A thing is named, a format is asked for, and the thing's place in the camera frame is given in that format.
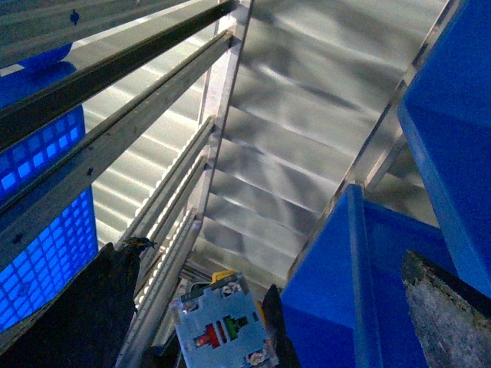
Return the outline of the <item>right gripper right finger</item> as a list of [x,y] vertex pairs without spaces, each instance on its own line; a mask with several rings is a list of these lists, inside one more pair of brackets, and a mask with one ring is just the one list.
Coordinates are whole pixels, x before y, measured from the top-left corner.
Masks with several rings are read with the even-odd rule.
[[490,298],[414,250],[401,275],[427,365],[489,367]]

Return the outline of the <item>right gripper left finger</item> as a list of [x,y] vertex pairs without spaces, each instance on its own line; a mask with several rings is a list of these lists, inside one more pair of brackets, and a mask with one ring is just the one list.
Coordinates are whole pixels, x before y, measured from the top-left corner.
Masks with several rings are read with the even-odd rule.
[[140,255],[154,245],[106,244],[54,300],[1,334],[1,365],[113,367],[137,313]]

